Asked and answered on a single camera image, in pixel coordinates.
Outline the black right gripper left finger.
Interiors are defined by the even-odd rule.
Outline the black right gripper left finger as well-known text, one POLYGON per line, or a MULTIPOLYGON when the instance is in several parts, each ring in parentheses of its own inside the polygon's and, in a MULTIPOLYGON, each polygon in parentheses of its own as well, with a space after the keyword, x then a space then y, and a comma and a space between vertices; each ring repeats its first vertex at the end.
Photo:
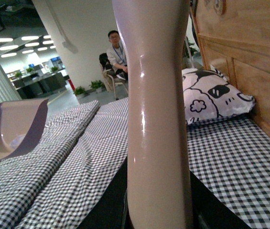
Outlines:
POLYGON ((99 202, 78 226, 79 229, 128 229, 128 159, 125 158, 99 202))

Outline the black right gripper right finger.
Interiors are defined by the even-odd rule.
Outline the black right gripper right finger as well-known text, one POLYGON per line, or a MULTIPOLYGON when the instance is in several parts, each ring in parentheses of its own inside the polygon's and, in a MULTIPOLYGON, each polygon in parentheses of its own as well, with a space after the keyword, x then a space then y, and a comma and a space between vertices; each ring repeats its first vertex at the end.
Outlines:
POLYGON ((223 204, 193 172, 190 172, 195 229, 249 229, 250 226, 223 204))

